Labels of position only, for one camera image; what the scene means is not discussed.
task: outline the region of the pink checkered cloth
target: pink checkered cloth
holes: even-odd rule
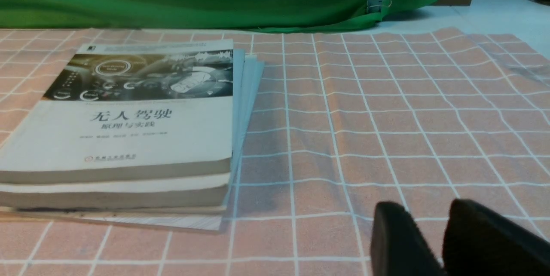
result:
[[[473,198],[550,237],[550,67],[513,35],[0,31],[0,141],[82,43],[232,38],[265,60],[222,232],[0,223],[7,275],[371,275],[380,200],[436,254]]]

